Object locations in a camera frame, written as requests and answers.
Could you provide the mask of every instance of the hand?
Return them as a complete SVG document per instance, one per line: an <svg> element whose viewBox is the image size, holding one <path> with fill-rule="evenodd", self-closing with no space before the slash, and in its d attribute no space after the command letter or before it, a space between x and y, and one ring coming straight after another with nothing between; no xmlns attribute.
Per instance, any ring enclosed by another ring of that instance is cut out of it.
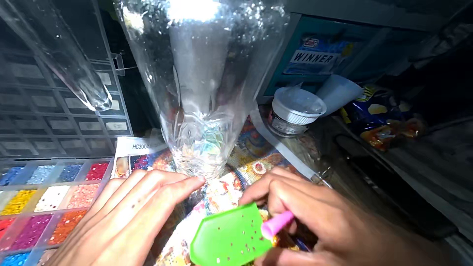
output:
<svg viewBox="0 0 473 266"><path fill-rule="evenodd" d="M159 170L110 180L47 265L142 266L175 205L204 183Z"/></svg>
<svg viewBox="0 0 473 266"><path fill-rule="evenodd" d="M317 237L313 252L273 248L255 265L451 265L433 243L362 211L336 191L279 167L251 185L239 204L267 203L271 215L290 210ZM296 223L287 230L294 233Z"/></svg>

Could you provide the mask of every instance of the clear plastic tube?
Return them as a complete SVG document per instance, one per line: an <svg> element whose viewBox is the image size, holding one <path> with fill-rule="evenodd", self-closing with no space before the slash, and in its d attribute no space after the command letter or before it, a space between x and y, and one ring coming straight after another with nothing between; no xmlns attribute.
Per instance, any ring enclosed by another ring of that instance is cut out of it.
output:
<svg viewBox="0 0 473 266"><path fill-rule="evenodd" d="M277 1L115 0L180 172L220 175L289 16Z"/></svg>
<svg viewBox="0 0 473 266"><path fill-rule="evenodd" d="M1 0L0 17L84 105L110 109L110 93L49 0Z"/></svg>

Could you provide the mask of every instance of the blue beads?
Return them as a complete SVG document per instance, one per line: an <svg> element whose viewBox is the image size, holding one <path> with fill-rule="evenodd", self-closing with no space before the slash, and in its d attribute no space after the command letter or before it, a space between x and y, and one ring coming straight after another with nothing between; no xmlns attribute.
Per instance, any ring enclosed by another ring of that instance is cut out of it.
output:
<svg viewBox="0 0 473 266"><path fill-rule="evenodd" d="M28 185L41 184L53 170L54 165L40 165L33 172L31 178L26 182Z"/></svg>
<svg viewBox="0 0 473 266"><path fill-rule="evenodd" d="M64 168L59 175L58 182L72 182L82 168L81 164L70 164Z"/></svg>
<svg viewBox="0 0 473 266"><path fill-rule="evenodd" d="M15 255L6 256L1 266L20 266L23 265L28 258L30 252L20 253Z"/></svg>
<svg viewBox="0 0 473 266"><path fill-rule="evenodd" d="M3 174L0 179L0 186L7 186L17 176L17 174L25 168L24 166L15 166L10 168L7 173Z"/></svg>

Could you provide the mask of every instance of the green tray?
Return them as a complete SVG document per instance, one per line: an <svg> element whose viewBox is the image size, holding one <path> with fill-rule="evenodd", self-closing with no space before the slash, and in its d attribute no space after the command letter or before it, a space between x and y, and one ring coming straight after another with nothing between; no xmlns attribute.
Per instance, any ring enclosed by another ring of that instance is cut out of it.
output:
<svg viewBox="0 0 473 266"><path fill-rule="evenodd" d="M240 266L268 251L255 203L202 219L190 246L191 261L201 266Z"/></svg>

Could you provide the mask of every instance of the yellow beads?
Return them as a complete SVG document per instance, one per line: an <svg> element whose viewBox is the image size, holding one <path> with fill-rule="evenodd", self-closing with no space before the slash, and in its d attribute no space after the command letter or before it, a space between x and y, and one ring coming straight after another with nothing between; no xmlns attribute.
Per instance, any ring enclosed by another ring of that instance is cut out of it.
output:
<svg viewBox="0 0 473 266"><path fill-rule="evenodd" d="M35 192L36 190L18 191L18 193L10 200L10 202L8 202L3 211L1 211L0 215L20 213Z"/></svg>

